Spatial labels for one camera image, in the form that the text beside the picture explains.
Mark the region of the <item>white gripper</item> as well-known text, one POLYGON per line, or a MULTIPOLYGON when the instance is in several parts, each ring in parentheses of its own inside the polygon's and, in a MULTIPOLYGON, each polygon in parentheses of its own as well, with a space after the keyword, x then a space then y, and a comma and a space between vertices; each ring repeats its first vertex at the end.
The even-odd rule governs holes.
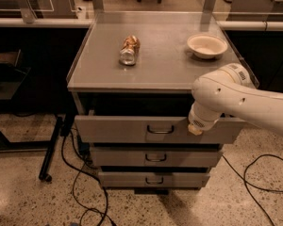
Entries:
POLYGON ((221 115, 221 112, 212 111, 194 102, 188 116, 188 130, 195 136, 200 136, 203 132, 210 130, 220 119, 221 115))

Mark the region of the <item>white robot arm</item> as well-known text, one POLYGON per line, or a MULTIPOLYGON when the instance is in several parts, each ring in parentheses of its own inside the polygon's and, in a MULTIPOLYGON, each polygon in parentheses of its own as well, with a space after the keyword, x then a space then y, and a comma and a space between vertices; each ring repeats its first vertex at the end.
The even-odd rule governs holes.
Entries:
POLYGON ((201 75, 192 83, 191 95, 188 128, 195 135, 210 130, 227 114, 283 137, 283 93, 255 89, 241 64, 201 75))

